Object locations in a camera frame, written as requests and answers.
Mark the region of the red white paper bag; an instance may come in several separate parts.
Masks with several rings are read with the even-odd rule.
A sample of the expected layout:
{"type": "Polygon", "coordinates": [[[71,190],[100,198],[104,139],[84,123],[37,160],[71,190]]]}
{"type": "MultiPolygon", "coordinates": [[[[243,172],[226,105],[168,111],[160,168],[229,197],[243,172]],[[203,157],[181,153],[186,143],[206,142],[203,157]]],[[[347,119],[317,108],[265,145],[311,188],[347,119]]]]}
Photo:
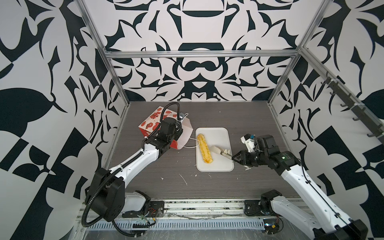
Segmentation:
{"type": "Polygon", "coordinates": [[[180,150],[193,133],[193,127],[187,116],[188,114],[165,110],[160,106],[139,125],[139,129],[147,138],[160,136],[172,140],[170,147],[180,150]]]}

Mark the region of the long yellow fake bread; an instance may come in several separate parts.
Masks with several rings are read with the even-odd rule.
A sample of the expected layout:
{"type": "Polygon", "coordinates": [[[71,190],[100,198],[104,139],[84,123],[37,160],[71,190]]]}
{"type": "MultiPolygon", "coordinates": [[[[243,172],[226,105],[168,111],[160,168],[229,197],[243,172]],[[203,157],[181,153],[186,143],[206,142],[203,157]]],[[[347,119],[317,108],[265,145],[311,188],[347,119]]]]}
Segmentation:
{"type": "Polygon", "coordinates": [[[213,162],[213,158],[212,158],[209,146],[208,146],[208,144],[206,142],[205,136],[203,134],[199,134],[197,136],[197,140],[200,143],[199,147],[200,147],[200,151],[201,151],[201,154],[202,154],[202,157],[203,157],[203,161],[206,164],[211,164],[213,162]]]}

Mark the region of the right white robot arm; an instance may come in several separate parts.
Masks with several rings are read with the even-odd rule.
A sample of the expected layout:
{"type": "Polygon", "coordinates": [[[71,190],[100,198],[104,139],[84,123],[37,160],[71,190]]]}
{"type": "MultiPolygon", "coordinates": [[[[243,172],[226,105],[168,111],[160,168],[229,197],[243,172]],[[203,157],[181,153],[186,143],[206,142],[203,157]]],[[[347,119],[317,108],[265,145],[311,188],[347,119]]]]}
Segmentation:
{"type": "Polygon", "coordinates": [[[232,160],[247,167],[268,166],[282,177],[306,203],[311,214],[293,205],[276,190],[261,195],[259,203],[246,204],[247,216],[260,212],[267,216],[282,216],[312,240],[365,240],[368,228],[361,220],[353,220],[315,184],[301,161],[289,151],[281,152],[271,135],[241,138],[246,150],[232,160]]]}

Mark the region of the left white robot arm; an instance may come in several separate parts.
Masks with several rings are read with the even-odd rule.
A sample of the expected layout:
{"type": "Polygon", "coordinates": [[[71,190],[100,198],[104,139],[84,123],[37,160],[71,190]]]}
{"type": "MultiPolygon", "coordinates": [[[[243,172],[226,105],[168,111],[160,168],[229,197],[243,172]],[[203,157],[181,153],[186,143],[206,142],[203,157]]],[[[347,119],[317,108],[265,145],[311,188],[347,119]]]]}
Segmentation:
{"type": "Polygon", "coordinates": [[[150,198],[139,191],[126,195],[126,188],[145,167],[159,159],[183,133],[182,121],[165,118],[142,148],[121,164],[95,172],[85,199],[82,226],[90,227],[101,219],[113,221],[123,212],[146,211],[150,198]]]}

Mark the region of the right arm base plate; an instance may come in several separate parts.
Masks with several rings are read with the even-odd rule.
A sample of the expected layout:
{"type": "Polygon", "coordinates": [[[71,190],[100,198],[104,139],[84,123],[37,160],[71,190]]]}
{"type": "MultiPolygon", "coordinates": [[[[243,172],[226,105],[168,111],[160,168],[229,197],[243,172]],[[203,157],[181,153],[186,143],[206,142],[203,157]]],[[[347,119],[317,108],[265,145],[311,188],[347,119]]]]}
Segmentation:
{"type": "Polygon", "coordinates": [[[273,215],[271,210],[269,209],[268,203],[263,199],[245,200],[244,205],[245,205],[244,214],[248,217],[273,215]]]}

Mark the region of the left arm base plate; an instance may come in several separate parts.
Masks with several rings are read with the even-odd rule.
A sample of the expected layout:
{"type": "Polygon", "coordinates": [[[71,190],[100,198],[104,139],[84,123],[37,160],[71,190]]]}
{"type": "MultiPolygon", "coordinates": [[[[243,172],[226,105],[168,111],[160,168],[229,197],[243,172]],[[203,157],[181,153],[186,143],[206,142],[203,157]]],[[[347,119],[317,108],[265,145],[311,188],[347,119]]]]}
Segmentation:
{"type": "Polygon", "coordinates": [[[139,211],[128,211],[122,214],[123,218],[157,218],[164,215],[165,202],[164,201],[150,201],[144,204],[139,211]]]}

